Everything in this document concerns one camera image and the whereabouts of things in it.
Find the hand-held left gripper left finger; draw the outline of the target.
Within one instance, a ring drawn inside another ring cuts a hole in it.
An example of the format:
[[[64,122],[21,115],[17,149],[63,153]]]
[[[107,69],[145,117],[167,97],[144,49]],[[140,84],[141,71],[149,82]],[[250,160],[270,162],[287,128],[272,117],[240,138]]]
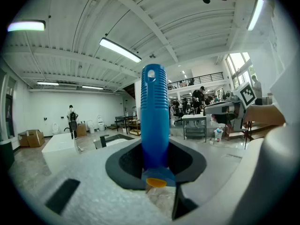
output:
[[[138,141],[133,139],[83,153],[47,178],[34,195],[21,191],[22,198],[39,219],[50,225],[168,225],[171,218],[144,191],[123,189],[106,173],[106,160]],[[68,179],[80,183],[58,215],[46,202]]]

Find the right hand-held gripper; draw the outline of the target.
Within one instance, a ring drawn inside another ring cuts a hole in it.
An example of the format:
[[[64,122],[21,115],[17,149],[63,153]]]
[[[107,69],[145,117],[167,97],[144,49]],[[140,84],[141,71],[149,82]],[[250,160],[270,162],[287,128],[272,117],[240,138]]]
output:
[[[204,108],[206,114],[227,114],[227,124],[234,132],[244,131],[243,122],[247,109],[257,99],[249,82],[242,83],[229,92],[226,101],[216,102]]]

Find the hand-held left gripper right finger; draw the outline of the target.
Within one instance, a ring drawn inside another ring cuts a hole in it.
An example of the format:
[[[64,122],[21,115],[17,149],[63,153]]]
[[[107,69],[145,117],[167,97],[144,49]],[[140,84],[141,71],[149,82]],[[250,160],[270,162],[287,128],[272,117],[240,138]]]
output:
[[[246,150],[198,146],[206,167],[179,186],[176,225],[298,223],[298,129],[284,126]]]

